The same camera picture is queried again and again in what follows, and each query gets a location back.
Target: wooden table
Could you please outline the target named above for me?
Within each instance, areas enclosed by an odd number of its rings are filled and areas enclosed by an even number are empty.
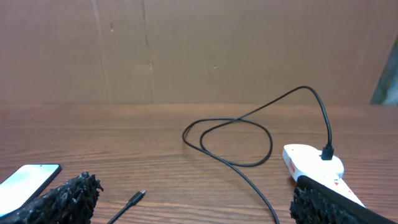
[[[24,164],[60,163],[57,187],[83,171],[96,174],[105,191],[93,223],[106,223],[138,190],[147,195],[118,223],[272,223],[259,196],[224,164],[181,140],[200,118],[235,117],[258,105],[1,105],[0,180]],[[398,222],[398,109],[327,106],[335,154],[345,181],[362,202]],[[290,219],[294,181],[282,160],[285,144],[321,149],[326,129],[317,106],[266,108],[249,119],[269,128],[271,158],[241,170],[261,189],[281,223]],[[189,139],[210,122],[198,125]],[[234,124],[205,138],[226,159],[258,161],[269,142],[259,128]]]

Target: cable plug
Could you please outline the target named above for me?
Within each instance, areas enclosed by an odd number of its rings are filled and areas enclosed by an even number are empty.
[[[333,157],[334,151],[335,151],[335,149],[331,145],[327,144],[322,150],[321,159],[322,160],[331,160],[331,158]]]
[[[138,191],[134,196],[130,198],[127,205],[128,206],[136,205],[136,203],[138,203],[144,197],[145,193],[146,193],[145,190]]]

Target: cardboard wall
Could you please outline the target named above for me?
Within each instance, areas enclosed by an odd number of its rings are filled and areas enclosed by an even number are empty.
[[[368,104],[398,1],[3,0],[0,102]],[[297,93],[284,103],[315,103]]]

